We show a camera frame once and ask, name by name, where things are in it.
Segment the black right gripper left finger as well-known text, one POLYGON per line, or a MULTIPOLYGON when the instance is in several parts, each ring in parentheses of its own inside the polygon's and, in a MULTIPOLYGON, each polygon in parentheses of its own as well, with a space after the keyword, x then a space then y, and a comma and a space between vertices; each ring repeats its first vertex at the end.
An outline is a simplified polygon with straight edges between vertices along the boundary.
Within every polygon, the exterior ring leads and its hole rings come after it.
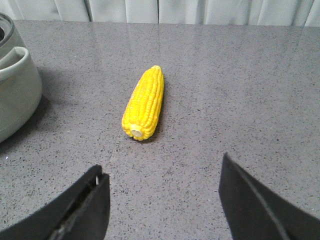
POLYGON ((103 240, 110 218, 110 178, 92 166, 31 216, 1 231, 2 240, 103 240))

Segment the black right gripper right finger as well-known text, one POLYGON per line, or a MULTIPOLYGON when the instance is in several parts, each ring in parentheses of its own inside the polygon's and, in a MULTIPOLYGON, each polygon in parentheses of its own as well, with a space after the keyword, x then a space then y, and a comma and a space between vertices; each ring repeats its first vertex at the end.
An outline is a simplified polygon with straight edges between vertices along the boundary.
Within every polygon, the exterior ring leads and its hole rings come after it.
POLYGON ((234 240, 318 240, 320 220, 268 189, 225 153, 219 197, 234 240))

